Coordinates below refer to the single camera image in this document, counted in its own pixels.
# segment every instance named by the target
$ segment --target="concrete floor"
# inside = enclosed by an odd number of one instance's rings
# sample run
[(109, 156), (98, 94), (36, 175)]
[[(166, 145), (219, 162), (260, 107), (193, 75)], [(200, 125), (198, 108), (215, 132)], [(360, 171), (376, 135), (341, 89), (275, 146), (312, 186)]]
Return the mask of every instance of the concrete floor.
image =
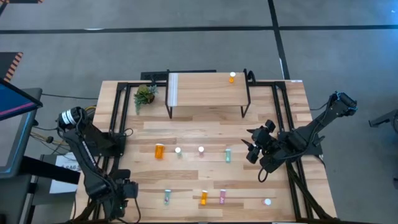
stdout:
[[(274, 0), (280, 26), (398, 24), (394, 0)], [(52, 0), (10, 4), (0, 30), (180, 26), (271, 26), (266, 0)], [(397, 109), (398, 30), (281, 31), (291, 79), (304, 81), (316, 108), (335, 90), (358, 100), (358, 112), (322, 134), (326, 171), (343, 220), (396, 223), (398, 138), (368, 120)], [(45, 93), (96, 97), (103, 80), (136, 80), (140, 72), (248, 68), (281, 79), (273, 31), (0, 35), (0, 51), (23, 52), (12, 83)], [(95, 100), (42, 97), (37, 120), (55, 126), (59, 112)], [(26, 154), (51, 153), (30, 141)], [(70, 204), (39, 207), (34, 223), (68, 219)], [(44, 218), (46, 213), (53, 214)]]

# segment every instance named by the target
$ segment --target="wood grain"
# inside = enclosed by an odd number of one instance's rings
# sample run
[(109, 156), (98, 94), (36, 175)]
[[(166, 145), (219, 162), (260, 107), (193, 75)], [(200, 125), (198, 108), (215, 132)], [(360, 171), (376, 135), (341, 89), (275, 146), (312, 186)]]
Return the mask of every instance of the wood grain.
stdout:
[[(105, 81), (97, 104), (94, 124), (107, 131), (116, 93), (114, 81)], [(311, 114), (303, 83), (286, 82), (290, 107), (295, 126), (306, 125)], [(142, 222), (271, 222), (294, 221), (285, 166), (282, 165), (267, 181), (259, 183), (259, 164), (246, 160), (247, 147), (240, 139), (250, 140), (246, 129), (257, 128), (266, 119), (277, 122), (272, 92), (269, 87), (251, 87), (252, 105), (245, 118), (237, 107), (177, 107), (173, 119), (169, 119), (164, 106), (165, 88), (151, 105), (135, 113), (133, 97), (130, 97), (126, 127), (134, 134), (129, 136), (120, 168), (131, 169), (131, 180), (139, 183), (137, 198)], [(284, 105), (282, 115), (286, 123)], [(119, 116), (122, 104), (119, 105)], [(162, 161), (155, 160), (154, 146), (165, 144)], [(205, 148), (204, 156), (198, 147)], [(182, 157), (174, 153), (182, 148)], [(225, 163), (225, 149), (231, 149), (232, 161)], [(330, 215), (335, 208), (323, 166), (312, 156), (304, 156), (303, 166), (308, 188), (318, 203)], [(87, 194), (81, 175), (77, 190), (77, 214), (87, 203)], [(164, 190), (171, 189), (170, 205), (163, 203)], [(220, 189), (226, 189), (224, 205), (218, 203)], [(208, 191), (208, 204), (200, 205), (201, 191)], [(298, 191), (302, 214), (303, 200)], [(270, 198), (271, 206), (261, 200)], [(124, 220), (137, 220), (135, 204), (130, 200)]]
[[(169, 95), (172, 91), (169, 82)], [(178, 73), (177, 106), (246, 106), (248, 94), (244, 73), (238, 72), (234, 82), (229, 73)]]

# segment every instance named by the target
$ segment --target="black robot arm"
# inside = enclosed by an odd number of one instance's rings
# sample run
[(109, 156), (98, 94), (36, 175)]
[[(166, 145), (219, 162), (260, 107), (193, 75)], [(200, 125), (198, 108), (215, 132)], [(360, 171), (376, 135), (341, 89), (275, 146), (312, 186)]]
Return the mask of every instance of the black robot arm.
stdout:
[(57, 131), (75, 155), (85, 176), (86, 193), (91, 199), (91, 203), (75, 221), (87, 220), (94, 207), (100, 204), (104, 209), (104, 220), (123, 217), (124, 209), (127, 207), (126, 199), (137, 197), (138, 184), (129, 180), (130, 170), (113, 170), (108, 175), (105, 170), (98, 167), (92, 152), (112, 154), (124, 144), (126, 135), (121, 133), (110, 136), (102, 133), (88, 119), (86, 111), (80, 107), (59, 115)]
[(252, 133), (254, 142), (243, 140), (249, 150), (246, 158), (255, 164), (259, 152), (262, 152), (260, 165), (266, 172), (271, 173), (286, 160), (294, 162), (305, 154), (319, 155), (322, 153), (320, 142), (323, 137), (318, 137), (318, 132), (336, 118), (354, 115), (356, 110), (356, 101), (345, 93), (335, 92), (329, 97), (326, 110), (321, 115), (306, 126), (279, 133), (278, 139), (270, 135), (275, 130), (275, 124), (267, 120), (265, 127), (248, 130)]

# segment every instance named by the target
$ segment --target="computer screen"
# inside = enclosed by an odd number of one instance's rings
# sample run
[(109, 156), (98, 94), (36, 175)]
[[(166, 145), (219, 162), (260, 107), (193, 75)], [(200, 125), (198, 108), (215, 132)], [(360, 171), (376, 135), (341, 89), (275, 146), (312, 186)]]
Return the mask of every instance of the computer screen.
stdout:
[(0, 121), (42, 107), (43, 104), (4, 80), (0, 80)]

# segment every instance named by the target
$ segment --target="black line on floor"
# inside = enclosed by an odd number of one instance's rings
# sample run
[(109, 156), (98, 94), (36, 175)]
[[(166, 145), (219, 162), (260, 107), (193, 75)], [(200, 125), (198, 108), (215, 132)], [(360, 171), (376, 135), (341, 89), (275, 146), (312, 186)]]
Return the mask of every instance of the black line on floor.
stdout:
[(281, 26), (279, 30), (380, 30), (398, 29), (398, 25), (357, 25), (357, 26)]
[(7, 6), (7, 3), (1, 4), (1, 6), (0, 6), (0, 16), (1, 16), (2, 12), (4, 12), (6, 6)]
[(151, 27), (117, 29), (46, 29), (46, 30), (0, 30), (0, 34), (108, 34), (136, 32), (195, 32), (195, 31), (255, 31), (272, 30), (271, 26), (203, 26), (203, 27)]
[(268, 5), (269, 5), (269, 12), (271, 13), (272, 27), (274, 28), (275, 41), (278, 49), (280, 64), (282, 66), (282, 75), (284, 79), (290, 80), (289, 69), (287, 68), (285, 50), (284, 50), (284, 45), (282, 43), (282, 37), (280, 36), (280, 30), (278, 25), (278, 19), (276, 16), (274, 1), (268, 0)]

